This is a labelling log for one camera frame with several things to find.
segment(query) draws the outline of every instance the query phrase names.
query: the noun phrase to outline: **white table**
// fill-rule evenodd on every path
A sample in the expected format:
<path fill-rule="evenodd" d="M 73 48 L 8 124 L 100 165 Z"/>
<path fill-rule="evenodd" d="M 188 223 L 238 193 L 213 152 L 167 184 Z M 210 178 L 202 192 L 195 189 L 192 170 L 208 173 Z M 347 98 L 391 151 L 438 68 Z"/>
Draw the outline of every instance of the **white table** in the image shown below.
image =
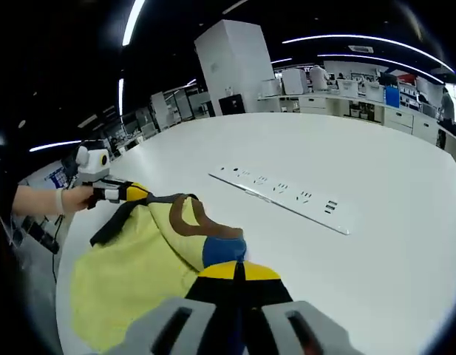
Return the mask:
<path fill-rule="evenodd" d="M 208 176 L 224 163 L 335 192 L 355 204 L 358 224 L 345 236 Z M 250 260 L 365 354 L 420 353 L 456 302 L 456 163 L 411 135 L 325 115 L 208 118 L 129 150 L 112 174 L 156 195 L 195 193 L 208 216 L 244 229 Z M 90 350 L 71 328 L 74 262 L 116 208 L 76 214 L 64 244 L 56 307 L 66 355 Z"/>

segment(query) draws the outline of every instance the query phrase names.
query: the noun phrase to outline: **white pillar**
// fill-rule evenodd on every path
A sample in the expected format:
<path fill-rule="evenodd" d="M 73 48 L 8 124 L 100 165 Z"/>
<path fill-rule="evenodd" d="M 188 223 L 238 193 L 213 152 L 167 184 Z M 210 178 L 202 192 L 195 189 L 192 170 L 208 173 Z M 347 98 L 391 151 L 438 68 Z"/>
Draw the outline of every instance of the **white pillar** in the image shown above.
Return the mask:
<path fill-rule="evenodd" d="M 167 122 L 167 117 L 169 116 L 169 108 L 167 107 L 166 100 L 163 97 L 163 92 L 153 94 L 151 100 L 152 107 L 154 107 L 155 111 L 155 119 L 159 124 L 160 130 L 167 128 L 169 126 L 169 123 Z"/>
<path fill-rule="evenodd" d="M 195 47 L 216 115 L 230 88 L 242 95 L 246 112 L 261 111 L 261 82 L 274 75 L 259 25 L 222 20 L 197 38 Z"/>

